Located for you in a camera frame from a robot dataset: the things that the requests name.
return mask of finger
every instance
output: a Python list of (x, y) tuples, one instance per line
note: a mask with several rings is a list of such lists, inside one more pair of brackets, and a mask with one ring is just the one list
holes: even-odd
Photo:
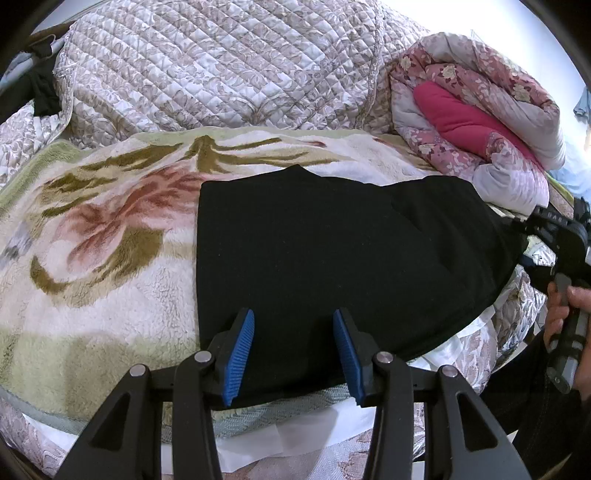
[(555, 292), (548, 295), (548, 308), (557, 307), (562, 304), (562, 294)]
[(569, 287), (566, 290), (569, 303), (578, 309), (586, 312), (591, 311), (591, 290), (580, 287)]
[(544, 344), (546, 345), (546, 349), (550, 349), (550, 339), (553, 335), (562, 332), (562, 327), (564, 325), (563, 319), (557, 319), (550, 324), (546, 324), (544, 328)]
[(564, 320), (569, 316), (570, 308), (563, 306), (556, 306), (548, 309), (548, 315), (546, 315), (546, 325), (553, 323), (556, 320)]

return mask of quilted comforter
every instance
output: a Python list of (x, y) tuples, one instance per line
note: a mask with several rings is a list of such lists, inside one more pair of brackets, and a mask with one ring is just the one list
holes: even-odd
[(425, 30), (377, 0), (113, 0), (57, 63), (86, 147), (245, 125), (392, 130), (387, 71)]
[[(484, 43), (438, 33), (404, 52), (391, 80), (396, 130), (417, 155), (443, 174), (471, 181), (486, 202), (524, 215), (548, 205), (544, 170), (560, 168), (565, 159), (560, 110), (520, 67)], [(534, 156), (526, 157), (497, 131), (490, 132), (480, 156), (446, 141), (413, 98), (426, 81), (498, 119)]]

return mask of metal screw head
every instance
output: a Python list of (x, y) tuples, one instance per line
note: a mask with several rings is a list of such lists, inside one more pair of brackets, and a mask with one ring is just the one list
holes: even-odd
[(200, 364), (206, 364), (211, 359), (212, 359), (212, 354), (211, 354), (211, 352), (208, 352), (207, 350), (201, 350), (200, 352), (197, 352), (195, 354), (195, 361), (199, 362)]
[(142, 364), (136, 364), (129, 369), (132, 377), (141, 377), (144, 373), (146, 373), (146, 366)]
[(390, 352), (378, 352), (375, 354), (375, 359), (381, 364), (391, 364), (394, 356)]
[(443, 365), (441, 373), (443, 373), (443, 375), (446, 377), (454, 378), (457, 377), (458, 371), (457, 368), (453, 367), (452, 365)]

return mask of pink floral comforter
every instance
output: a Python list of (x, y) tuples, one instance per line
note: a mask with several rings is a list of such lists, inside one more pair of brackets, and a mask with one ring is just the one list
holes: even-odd
[[(536, 80), (492, 48), (462, 35), (438, 33), (416, 42), (391, 74), (396, 130), (413, 151), (443, 174), (474, 185), (483, 200), (525, 215), (548, 205), (543, 170), (564, 163), (560, 110)], [(485, 158), (444, 140), (413, 98), (431, 80), (464, 103), (493, 115), (529, 146), (528, 160), (498, 133), (488, 138)]]

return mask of white wall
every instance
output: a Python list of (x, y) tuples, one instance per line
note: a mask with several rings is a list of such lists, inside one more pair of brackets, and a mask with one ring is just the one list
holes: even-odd
[(57, 7), (50, 15), (39, 24), (35, 31), (43, 30), (53, 25), (64, 23), (70, 17), (73, 17), (78, 12), (86, 10), (88, 7), (97, 4), (100, 0), (64, 0), (59, 7)]
[(586, 126), (577, 122), (573, 108), (584, 82), (550, 30), (519, 0), (383, 0), (432, 30), (470, 36), (525, 69), (554, 98), (564, 131), (583, 145)]

